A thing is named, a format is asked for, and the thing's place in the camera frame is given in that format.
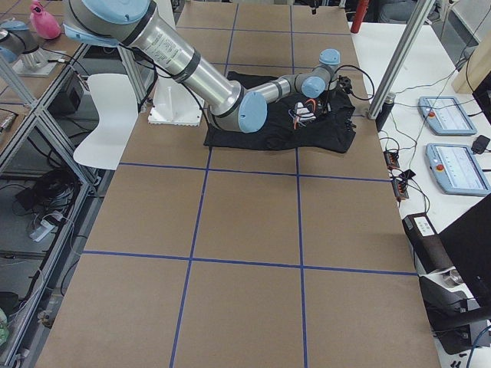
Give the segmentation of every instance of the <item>white chair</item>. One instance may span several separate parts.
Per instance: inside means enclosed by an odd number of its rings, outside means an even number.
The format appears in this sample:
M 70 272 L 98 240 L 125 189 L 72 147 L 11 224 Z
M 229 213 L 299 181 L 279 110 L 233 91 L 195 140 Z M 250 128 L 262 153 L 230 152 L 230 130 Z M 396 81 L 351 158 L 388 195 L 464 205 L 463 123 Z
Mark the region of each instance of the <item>white chair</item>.
M 87 80 L 99 124 L 74 152 L 84 166 L 115 170 L 138 118 L 137 98 L 124 74 L 95 74 Z

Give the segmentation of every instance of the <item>red object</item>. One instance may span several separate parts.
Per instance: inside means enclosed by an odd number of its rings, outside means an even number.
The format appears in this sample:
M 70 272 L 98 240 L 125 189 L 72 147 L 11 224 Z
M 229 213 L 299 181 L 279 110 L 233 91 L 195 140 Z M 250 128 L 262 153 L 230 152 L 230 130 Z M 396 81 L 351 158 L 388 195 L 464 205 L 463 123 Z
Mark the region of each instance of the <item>red object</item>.
M 369 2 L 370 0 L 360 0 L 358 2 L 358 7 L 356 8 L 356 14 L 354 15 L 353 24 L 351 25 L 351 33 L 358 33 L 358 31 L 360 31 L 363 18 L 365 18 L 365 15 L 367 14 Z

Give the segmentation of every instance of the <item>black cloth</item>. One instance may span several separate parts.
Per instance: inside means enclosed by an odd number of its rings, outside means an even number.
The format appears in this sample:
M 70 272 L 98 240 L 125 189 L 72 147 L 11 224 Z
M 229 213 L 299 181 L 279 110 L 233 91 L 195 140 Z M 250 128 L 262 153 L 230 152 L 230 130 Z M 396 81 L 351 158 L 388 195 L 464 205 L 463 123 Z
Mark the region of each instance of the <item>black cloth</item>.
M 230 72 L 228 78 L 252 88 L 277 79 Z M 264 126 L 255 133 L 229 132 L 208 126 L 205 146 L 229 147 L 248 150 L 289 150 L 311 146 L 345 153 L 353 142 L 355 131 L 351 123 L 354 106 L 349 96 L 341 89 L 331 99 L 331 112 L 319 116 L 306 126 L 293 128 L 293 119 L 288 113 L 295 103 L 306 101 L 302 94 L 287 96 L 268 105 L 268 117 Z

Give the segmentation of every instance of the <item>pink object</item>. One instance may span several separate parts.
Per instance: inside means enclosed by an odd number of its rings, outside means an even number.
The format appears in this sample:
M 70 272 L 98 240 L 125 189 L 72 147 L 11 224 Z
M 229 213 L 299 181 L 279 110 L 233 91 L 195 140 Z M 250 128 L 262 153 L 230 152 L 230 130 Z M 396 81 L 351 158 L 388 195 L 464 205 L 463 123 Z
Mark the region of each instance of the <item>pink object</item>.
M 56 18 L 45 11 L 43 5 L 38 0 L 33 0 L 29 9 L 31 9 L 29 19 L 41 37 L 46 40 L 52 40 L 60 35 L 61 27 L 56 21 Z

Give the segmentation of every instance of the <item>robotic arm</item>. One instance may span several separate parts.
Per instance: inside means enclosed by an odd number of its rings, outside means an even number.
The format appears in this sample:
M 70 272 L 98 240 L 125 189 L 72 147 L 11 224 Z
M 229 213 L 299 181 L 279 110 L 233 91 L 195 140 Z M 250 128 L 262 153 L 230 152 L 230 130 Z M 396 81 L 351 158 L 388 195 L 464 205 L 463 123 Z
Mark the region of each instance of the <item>robotic arm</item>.
M 36 70 L 48 64 L 48 58 L 32 37 L 31 31 L 21 21 L 0 24 L 0 54 L 8 63 L 20 56 L 27 69 Z
M 227 80 L 160 16 L 153 0 L 64 0 L 68 37 L 88 44 L 138 48 L 172 78 L 209 105 L 210 123 L 222 130 L 252 133 L 265 122 L 267 103 L 302 92 L 317 98 L 336 86 L 339 53 L 321 53 L 310 73 L 287 75 L 246 90 Z

